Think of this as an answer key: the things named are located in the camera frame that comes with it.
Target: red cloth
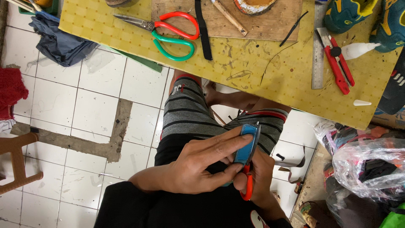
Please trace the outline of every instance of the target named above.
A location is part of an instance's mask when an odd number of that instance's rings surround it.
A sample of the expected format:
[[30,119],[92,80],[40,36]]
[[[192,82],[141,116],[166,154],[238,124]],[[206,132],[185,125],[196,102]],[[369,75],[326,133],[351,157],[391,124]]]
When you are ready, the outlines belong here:
[[0,68],[0,120],[13,119],[12,106],[27,97],[28,89],[22,82],[20,69]]

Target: red stripe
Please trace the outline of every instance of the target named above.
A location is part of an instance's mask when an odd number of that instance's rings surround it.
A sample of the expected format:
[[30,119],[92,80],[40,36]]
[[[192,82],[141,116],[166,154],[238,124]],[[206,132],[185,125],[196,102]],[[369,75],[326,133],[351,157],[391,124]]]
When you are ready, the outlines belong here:
[[276,111],[258,111],[258,112],[252,112],[252,113],[246,113],[247,115],[269,115],[269,116],[275,116],[278,117],[280,119],[282,119],[284,121],[284,123],[287,120],[287,117],[280,113],[280,112],[276,112]]
[[175,79],[175,81],[177,81],[177,79],[179,79],[179,78],[181,78],[181,77],[189,77],[189,78],[192,78],[194,81],[196,81],[199,85],[200,85],[200,87],[202,88],[202,86],[201,86],[201,84],[200,84],[200,82],[198,81],[198,79],[194,76],[194,75],[192,75],[192,74],[182,74],[182,75],[179,75],[176,79]]

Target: green tray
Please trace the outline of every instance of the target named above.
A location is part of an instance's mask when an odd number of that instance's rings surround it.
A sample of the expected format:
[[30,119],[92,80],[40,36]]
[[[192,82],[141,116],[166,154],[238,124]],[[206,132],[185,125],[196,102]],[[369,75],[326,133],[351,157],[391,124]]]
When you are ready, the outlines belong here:
[[[22,1],[22,2],[29,5],[29,6],[32,6],[31,3],[24,2],[24,1]],[[52,1],[52,6],[50,6],[48,8],[45,8],[43,10],[45,12],[51,14],[51,15],[57,16],[58,15],[58,6],[59,6],[59,0],[53,0]],[[35,13],[31,13],[30,11],[27,11],[27,10],[21,8],[21,7],[18,7],[18,11],[21,14],[35,15]]]

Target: yellow table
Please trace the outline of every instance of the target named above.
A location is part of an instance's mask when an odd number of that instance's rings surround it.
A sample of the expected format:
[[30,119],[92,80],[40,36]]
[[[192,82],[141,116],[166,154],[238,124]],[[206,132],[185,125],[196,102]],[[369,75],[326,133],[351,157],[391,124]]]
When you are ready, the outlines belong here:
[[[380,4],[377,5],[374,14],[365,21],[347,33],[334,36],[340,46],[368,42],[371,27],[380,12]],[[401,48],[384,54],[373,50],[349,60],[347,64],[356,85],[350,88],[348,95],[343,95],[336,86],[325,58],[324,87],[312,90],[314,0],[303,1],[302,13],[309,13],[300,22],[298,42],[286,42],[279,47],[278,41],[210,37],[213,61],[204,59],[200,39],[192,41],[196,52],[189,60],[169,60],[159,53],[148,31],[113,17],[121,13],[150,20],[150,10],[150,0],[139,0],[130,8],[111,8],[104,0],[65,0],[59,28],[357,129],[365,129],[369,124],[401,52]],[[188,48],[181,45],[164,48],[179,56],[188,54]],[[369,101],[372,105],[353,106],[355,99]]]

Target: metal ruler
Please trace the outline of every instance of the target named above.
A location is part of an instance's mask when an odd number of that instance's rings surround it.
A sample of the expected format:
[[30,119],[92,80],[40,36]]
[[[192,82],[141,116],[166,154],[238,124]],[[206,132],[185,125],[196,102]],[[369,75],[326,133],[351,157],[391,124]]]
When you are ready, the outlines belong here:
[[315,1],[313,21],[313,58],[312,58],[312,89],[324,87],[324,46],[316,28],[323,27],[322,20],[326,13],[327,3]]

